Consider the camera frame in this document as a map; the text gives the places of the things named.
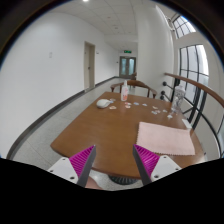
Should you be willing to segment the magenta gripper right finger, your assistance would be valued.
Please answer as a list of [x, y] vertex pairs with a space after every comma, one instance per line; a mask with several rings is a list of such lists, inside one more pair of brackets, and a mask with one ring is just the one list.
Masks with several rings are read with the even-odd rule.
[[133, 156], [144, 186], [181, 170], [168, 155], [158, 156], [139, 145], [133, 145]]

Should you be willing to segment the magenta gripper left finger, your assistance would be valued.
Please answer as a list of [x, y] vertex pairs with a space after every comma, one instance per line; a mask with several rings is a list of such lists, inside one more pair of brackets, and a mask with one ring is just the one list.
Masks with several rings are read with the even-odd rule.
[[90, 170], [96, 157], [96, 146], [84, 149], [70, 158], [62, 157], [48, 172], [70, 181], [78, 186], [85, 187]]

